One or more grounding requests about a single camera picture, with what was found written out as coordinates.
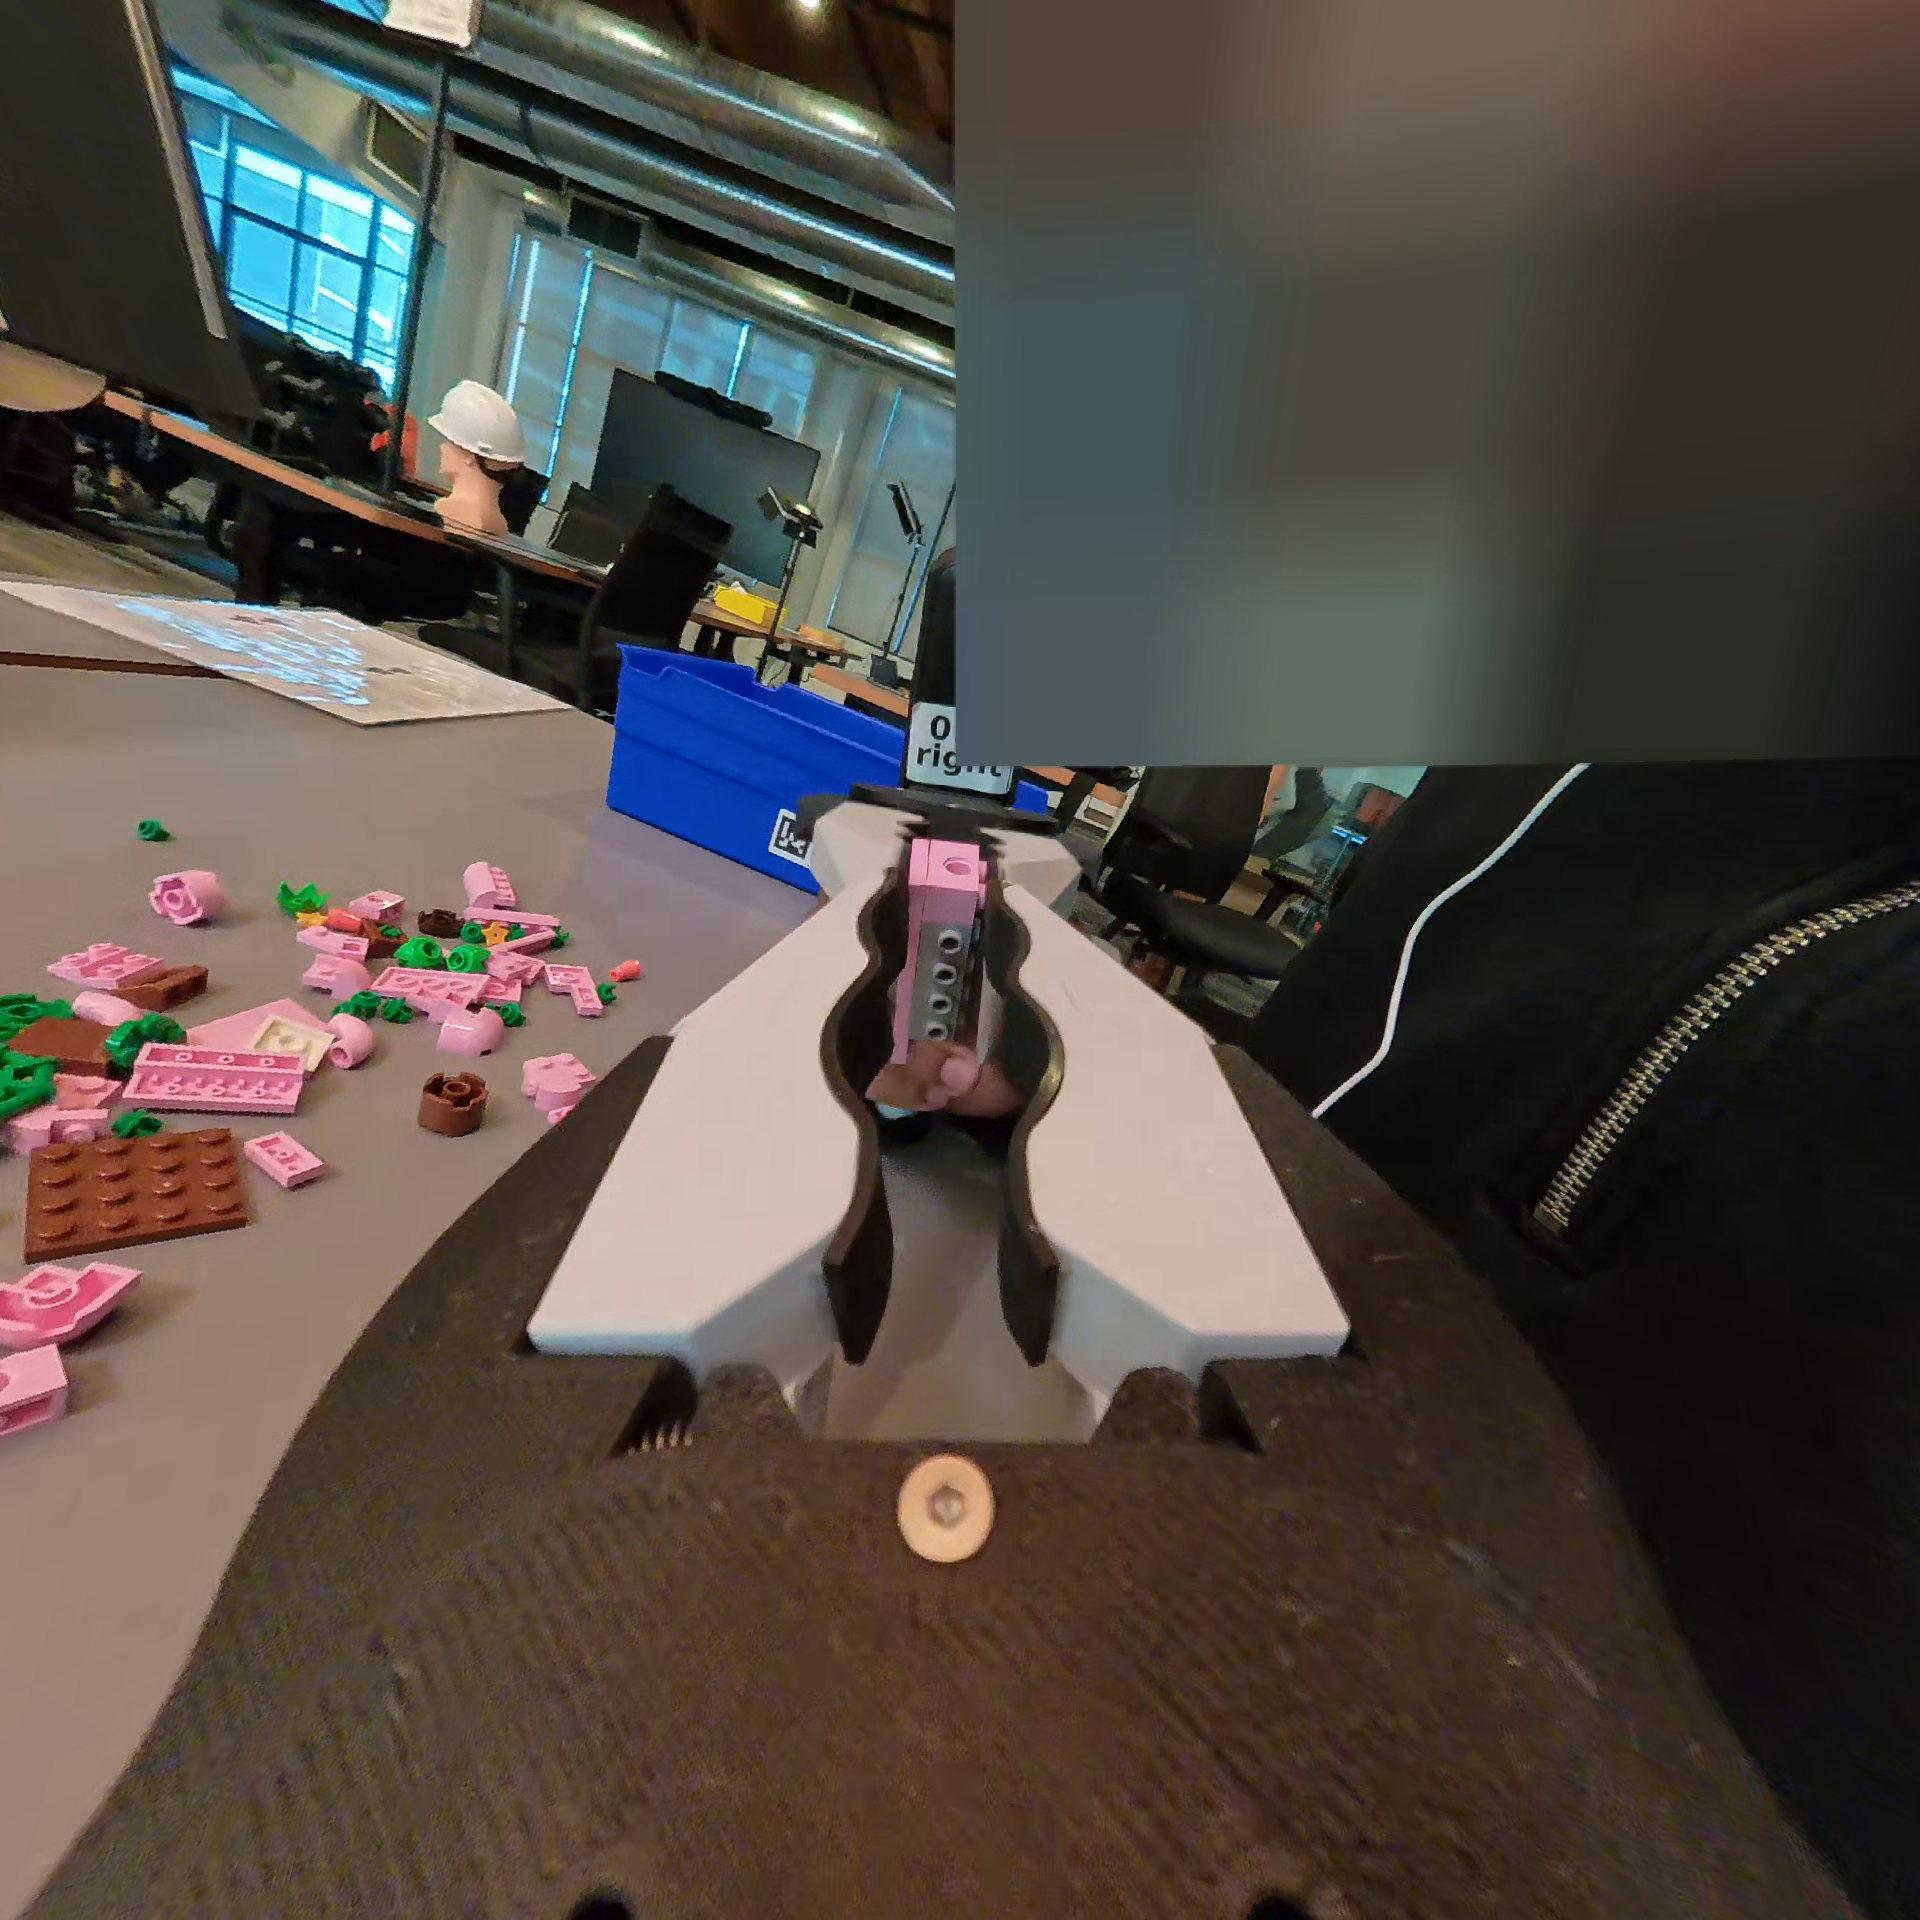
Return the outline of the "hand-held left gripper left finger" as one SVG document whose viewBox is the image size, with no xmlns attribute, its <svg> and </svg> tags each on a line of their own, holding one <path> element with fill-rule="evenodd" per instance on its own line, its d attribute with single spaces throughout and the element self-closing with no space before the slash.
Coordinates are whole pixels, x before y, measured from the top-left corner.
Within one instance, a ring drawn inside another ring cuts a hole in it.
<svg viewBox="0 0 1920 1920">
<path fill-rule="evenodd" d="M 864 1361 L 895 1275 L 855 1076 L 887 1025 L 881 895 L 839 895 L 667 1038 L 527 1336 L 812 1377 Z"/>
</svg>

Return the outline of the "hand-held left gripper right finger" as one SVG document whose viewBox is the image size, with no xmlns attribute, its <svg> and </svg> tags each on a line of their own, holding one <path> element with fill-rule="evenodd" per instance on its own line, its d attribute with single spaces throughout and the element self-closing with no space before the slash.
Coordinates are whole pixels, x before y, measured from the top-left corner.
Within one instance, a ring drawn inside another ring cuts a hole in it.
<svg viewBox="0 0 1920 1920">
<path fill-rule="evenodd" d="M 1042 1355 L 1096 1401 L 1137 1371 L 1336 1357 L 1337 1300 L 1204 1030 L 1036 895 L 1006 1014 L 1036 1009 L 1052 1076 L 1011 1172 L 1054 1261 Z"/>
</svg>

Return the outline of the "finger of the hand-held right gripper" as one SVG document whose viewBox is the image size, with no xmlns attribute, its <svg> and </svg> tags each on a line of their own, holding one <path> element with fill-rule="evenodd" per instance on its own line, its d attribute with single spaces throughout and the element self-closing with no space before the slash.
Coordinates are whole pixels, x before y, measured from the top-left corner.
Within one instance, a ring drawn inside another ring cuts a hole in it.
<svg viewBox="0 0 1920 1920">
<path fill-rule="evenodd" d="M 1027 889 L 1068 920 L 1084 884 L 1084 863 L 1064 836 L 988 836 L 999 887 Z"/>
<path fill-rule="evenodd" d="M 899 887 L 913 831 L 913 812 L 870 800 L 823 800 L 808 844 L 808 871 L 819 889 L 815 909 L 839 897 L 864 905 Z"/>
</svg>

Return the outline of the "pink and grey brick assembly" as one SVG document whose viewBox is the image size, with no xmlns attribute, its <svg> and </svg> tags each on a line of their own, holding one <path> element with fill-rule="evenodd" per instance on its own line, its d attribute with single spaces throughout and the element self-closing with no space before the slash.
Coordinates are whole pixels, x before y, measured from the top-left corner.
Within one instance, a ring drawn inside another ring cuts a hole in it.
<svg viewBox="0 0 1920 1920">
<path fill-rule="evenodd" d="M 974 844 L 916 838 L 905 880 L 905 955 L 896 983 L 895 1064 L 921 1041 L 958 1040 L 976 1006 L 988 856 Z"/>
</svg>

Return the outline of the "person's right hand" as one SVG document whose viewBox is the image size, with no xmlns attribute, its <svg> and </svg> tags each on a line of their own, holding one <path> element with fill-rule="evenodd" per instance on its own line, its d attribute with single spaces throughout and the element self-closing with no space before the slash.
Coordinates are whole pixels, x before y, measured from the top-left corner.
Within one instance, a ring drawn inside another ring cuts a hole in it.
<svg viewBox="0 0 1920 1920">
<path fill-rule="evenodd" d="M 1023 1092 L 995 1062 L 969 1044 L 920 1040 L 899 1060 L 881 1068 L 866 1100 L 887 1115 L 946 1113 L 968 1120 L 1009 1120 L 1027 1107 Z"/>
</svg>

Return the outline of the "blue plastic bin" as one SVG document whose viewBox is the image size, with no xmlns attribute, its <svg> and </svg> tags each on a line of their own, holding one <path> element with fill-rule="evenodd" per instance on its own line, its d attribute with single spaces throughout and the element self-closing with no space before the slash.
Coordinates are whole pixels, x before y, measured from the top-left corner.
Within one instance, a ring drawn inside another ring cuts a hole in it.
<svg viewBox="0 0 1920 1920">
<path fill-rule="evenodd" d="M 747 665 L 626 644 L 608 807 L 804 893 L 804 797 L 895 784 L 905 736 Z"/>
</svg>

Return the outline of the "large black monitor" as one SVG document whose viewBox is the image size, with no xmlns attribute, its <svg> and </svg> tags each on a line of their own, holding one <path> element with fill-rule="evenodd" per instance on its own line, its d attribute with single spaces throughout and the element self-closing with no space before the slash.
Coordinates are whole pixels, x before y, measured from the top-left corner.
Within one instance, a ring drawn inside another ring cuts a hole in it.
<svg viewBox="0 0 1920 1920">
<path fill-rule="evenodd" d="M 722 563 L 735 573 L 778 587 L 792 552 L 780 521 L 762 513 L 762 496 L 809 502 L 820 453 L 771 428 L 720 416 L 675 396 L 657 379 L 615 369 L 591 492 L 624 521 L 636 521 L 658 486 L 728 521 Z"/>
</svg>

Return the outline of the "pile of pink toy bricks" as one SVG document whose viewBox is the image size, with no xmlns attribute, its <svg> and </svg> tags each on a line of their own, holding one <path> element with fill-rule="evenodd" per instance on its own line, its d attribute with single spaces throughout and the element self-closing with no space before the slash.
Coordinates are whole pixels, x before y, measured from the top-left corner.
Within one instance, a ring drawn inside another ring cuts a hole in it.
<svg viewBox="0 0 1920 1920">
<path fill-rule="evenodd" d="M 415 1091 L 417 1124 L 468 1137 L 492 1102 L 479 1064 L 524 1028 L 536 992 L 592 1019 L 646 980 L 633 955 L 587 964 L 572 927 L 486 859 L 465 869 L 454 908 L 283 881 L 276 909 L 304 955 L 299 998 L 183 1024 L 206 969 L 115 942 L 49 967 L 66 997 L 6 997 L 6 1157 L 25 1168 L 23 1265 L 6 1280 L 6 1436 L 64 1417 L 66 1350 L 143 1284 L 115 1254 L 246 1230 L 249 1176 L 283 1192 L 329 1176 L 290 1132 L 324 1071 L 362 1071 L 386 1028 L 422 1025 L 434 1062 Z"/>
</svg>

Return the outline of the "mannequin head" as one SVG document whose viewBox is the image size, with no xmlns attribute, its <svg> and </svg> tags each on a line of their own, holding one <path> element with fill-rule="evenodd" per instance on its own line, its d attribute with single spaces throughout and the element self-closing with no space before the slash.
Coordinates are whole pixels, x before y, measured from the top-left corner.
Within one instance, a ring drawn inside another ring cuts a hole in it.
<svg viewBox="0 0 1920 1920">
<path fill-rule="evenodd" d="M 504 508 L 504 492 L 520 470 L 516 460 L 494 460 L 444 438 L 440 445 L 440 478 L 444 483 L 438 508 L 440 521 L 457 532 L 508 536 L 512 527 Z"/>
</svg>

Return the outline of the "brown studded plate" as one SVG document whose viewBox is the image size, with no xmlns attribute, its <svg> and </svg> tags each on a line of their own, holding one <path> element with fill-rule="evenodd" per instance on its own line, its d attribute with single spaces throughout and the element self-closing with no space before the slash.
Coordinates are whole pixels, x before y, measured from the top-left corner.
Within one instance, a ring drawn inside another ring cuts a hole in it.
<svg viewBox="0 0 1920 1920">
<path fill-rule="evenodd" d="M 49 1142 L 28 1158 L 23 1256 L 110 1256 L 252 1223 L 246 1157 L 225 1126 Z"/>
</svg>

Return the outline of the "white hard hat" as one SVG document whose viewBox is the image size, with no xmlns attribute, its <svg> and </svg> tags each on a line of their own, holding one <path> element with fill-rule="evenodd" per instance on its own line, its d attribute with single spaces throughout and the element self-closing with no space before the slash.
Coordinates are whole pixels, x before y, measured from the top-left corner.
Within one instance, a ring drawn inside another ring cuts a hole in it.
<svg viewBox="0 0 1920 1920">
<path fill-rule="evenodd" d="M 527 460 L 527 437 L 516 412 L 499 391 L 472 376 L 444 393 L 428 428 L 444 444 L 483 464 L 520 467 Z"/>
</svg>

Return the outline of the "printed paper sheet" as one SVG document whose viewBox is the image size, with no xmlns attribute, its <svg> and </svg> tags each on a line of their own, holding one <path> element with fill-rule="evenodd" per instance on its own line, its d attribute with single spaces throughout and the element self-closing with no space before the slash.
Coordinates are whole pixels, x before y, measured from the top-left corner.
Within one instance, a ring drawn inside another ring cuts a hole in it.
<svg viewBox="0 0 1920 1920">
<path fill-rule="evenodd" d="M 362 729 L 562 708 L 561 700 L 475 663 L 322 607 L 255 607 L 50 583 L 6 583 L 6 599 Z"/>
</svg>

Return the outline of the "wooden office desk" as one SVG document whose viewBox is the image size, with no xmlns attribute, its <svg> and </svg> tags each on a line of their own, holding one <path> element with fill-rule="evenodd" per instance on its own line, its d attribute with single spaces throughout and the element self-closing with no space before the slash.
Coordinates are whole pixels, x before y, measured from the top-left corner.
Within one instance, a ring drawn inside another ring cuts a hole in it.
<svg viewBox="0 0 1920 1920">
<path fill-rule="evenodd" d="M 394 539 L 434 544 L 486 560 L 494 568 L 499 633 L 508 649 L 514 649 L 520 635 L 524 583 L 545 580 L 600 591 L 608 577 L 608 567 L 579 563 L 514 534 L 480 534 L 463 526 L 447 526 L 444 519 L 403 496 L 386 496 L 353 480 L 302 470 L 144 397 L 108 388 L 99 401 L 115 416 L 135 422 L 144 435 L 167 441 L 171 451 L 211 468 L 218 483 L 238 485 L 243 496 L 264 501 L 266 513 L 304 511 L 351 519 Z"/>
</svg>

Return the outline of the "black flat panel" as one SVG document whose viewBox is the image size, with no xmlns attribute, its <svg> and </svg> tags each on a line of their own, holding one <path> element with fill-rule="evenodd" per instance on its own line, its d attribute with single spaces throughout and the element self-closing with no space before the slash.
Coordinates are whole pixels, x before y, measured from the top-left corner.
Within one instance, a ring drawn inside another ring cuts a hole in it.
<svg viewBox="0 0 1920 1920">
<path fill-rule="evenodd" d="M 2 337 L 264 417 L 147 3 L 2 5 Z"/>
</svg>

